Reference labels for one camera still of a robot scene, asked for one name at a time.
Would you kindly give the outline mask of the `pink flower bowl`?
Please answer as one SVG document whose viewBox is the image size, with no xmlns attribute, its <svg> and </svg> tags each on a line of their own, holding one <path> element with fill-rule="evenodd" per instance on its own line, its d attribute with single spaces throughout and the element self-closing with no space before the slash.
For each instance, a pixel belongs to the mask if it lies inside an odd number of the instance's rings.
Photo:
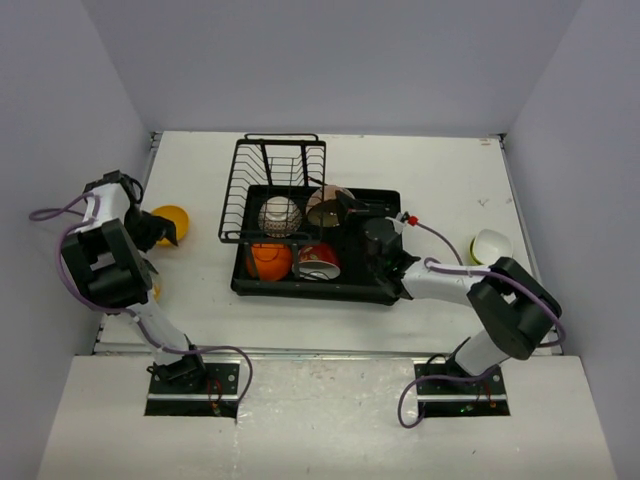
<svg viewBox="0 0 640 480">
<path fill-rule="evenodd" d="M 339 225 L 338 193 L 355 198 L 350 190 L 337 185 L 322 186 L 310 196 L 306 204 L 306 218 L 310 224 L 323 228 Z"/>
</svg>

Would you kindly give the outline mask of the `yellow bowl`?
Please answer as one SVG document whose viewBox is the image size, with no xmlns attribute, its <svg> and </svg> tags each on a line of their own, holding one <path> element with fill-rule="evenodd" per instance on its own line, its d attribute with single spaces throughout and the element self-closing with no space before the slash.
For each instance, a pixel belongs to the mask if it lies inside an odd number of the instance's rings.
<svg viewBox="0 0 640 480">
<path fill-rule="evenodd" d="M 169 220 L 174 224 L 175 238 L 178 243 L 184 239 L 189 229 L 190 218 L 182 207 L 176 205 L 163 205 L 155 208 L 152 211 L 152 214 Z"/>
</svg>

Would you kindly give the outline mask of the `red bowl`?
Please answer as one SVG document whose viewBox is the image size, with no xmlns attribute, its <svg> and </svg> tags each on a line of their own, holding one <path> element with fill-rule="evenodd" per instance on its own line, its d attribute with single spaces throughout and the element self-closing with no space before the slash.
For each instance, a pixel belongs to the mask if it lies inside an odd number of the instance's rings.
<svg viewBox="0 0 640 480">
<path fill-rule="evenodd" d="M 304 246 L 298 254 L 298 268 L 307 280 L 331 281 L 341 274 L 337 253 L 326 243 Z"/>
</svg>

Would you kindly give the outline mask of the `lime green bowl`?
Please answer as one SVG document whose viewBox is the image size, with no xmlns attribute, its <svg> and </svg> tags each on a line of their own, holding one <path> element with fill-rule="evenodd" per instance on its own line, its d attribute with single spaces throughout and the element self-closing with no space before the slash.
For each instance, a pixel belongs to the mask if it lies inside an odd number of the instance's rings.
<svg viewBox="0 0 640 480">
<path fill-rule="evenodd" d="M 510 239 L 500 232 L 491 229 L 483 229 L 475 237 L 483 243 L 485 248 L 486 265 L 497 262 L 501 257 L 513 255 L 513 245 Z"/>
<path fill-rule="evenodd" d="M 471 260 L 476 265 L 486 265 L 487 260 L 485 259 L 485 248 L 483 243 L 478 239 L 478 237 L 474 237 L 469 245 L 469 255 Z"/>
</svg>

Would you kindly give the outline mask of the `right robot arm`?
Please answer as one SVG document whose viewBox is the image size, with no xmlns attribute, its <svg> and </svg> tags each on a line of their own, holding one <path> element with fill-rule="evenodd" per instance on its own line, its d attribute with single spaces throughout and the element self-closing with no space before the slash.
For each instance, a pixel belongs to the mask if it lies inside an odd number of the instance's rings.
<svg viewBox="0 0 640 480">
<path fill-rule="evenodd" d="M 454 391 L 467 393 L 504 361 L 524 361 L 539 348 L 565 341 L 559 303 L 515 259 L 502 256 L 490 265 L 469 266 L 411 255 L 402 246 L 402 232 L 424 226 L 416 217 L 391 217 L 345 193 L 338 193 L 336 202 L 340 223 L 360 234 L 364 261 L 386 293 L 474 310 L 482 330 L 447 360 L 446 380 Z"/>
</svg>

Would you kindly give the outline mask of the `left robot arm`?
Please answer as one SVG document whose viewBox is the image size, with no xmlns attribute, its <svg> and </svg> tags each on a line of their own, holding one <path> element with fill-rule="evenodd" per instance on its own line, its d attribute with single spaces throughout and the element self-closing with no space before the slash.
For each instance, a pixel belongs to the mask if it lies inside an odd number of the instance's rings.
<svg viewBox="0 0 640 480">
<path fill-rule="evenodd" d="M 152 351 L 157 381 L 195 393 L 206 385 L 208 369 L 159 307 L 157 270 L 146 258 L 161 240 L 176 246 L 178 231 L 173 221 L 140 208 L 143 194 L 140 182 L 119 170 L 86 184 L 83 219 L 60 240 L 59 272 L 90 308 L 129 318 Z"/>
</svg>

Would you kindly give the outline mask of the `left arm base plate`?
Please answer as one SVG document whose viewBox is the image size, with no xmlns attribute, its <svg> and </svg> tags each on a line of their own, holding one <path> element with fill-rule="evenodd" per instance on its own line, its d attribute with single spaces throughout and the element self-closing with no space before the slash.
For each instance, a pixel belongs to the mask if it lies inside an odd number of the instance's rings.
<svg viewBox="0 0 640 480">
<path fill-rule="evenodd" d="M 153 378 L 148 389 L 151 399 L 161 400 L 230 400 L 238 399 L 240 364 L 206 363 L 203 380 L 187 385 L 170 385 Z"/>
</svg>

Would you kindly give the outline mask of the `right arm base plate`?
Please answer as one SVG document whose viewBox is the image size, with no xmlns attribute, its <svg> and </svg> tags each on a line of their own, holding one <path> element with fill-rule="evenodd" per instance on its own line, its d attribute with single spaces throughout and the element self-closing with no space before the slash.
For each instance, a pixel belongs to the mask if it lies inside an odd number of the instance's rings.
<svg viewBox="0 0 640 480">
<path fill-rule="evenodd" d="M 464 375 L 456 368 L 447 367 L 444 363 L 416 363 L 414 365 L 415 376 L 420 378 L 429 375 L 444 375 L 464 378 Z M 477 383 L 453 382 L 451 380 L 433 379 L 417 386 L 417 393 L 421 396 L 472 396 L 480 395 L 491 397 L 505 395 L 506 387 L 500 370 L 492 373 L 484 380 Z"/>
</svg>

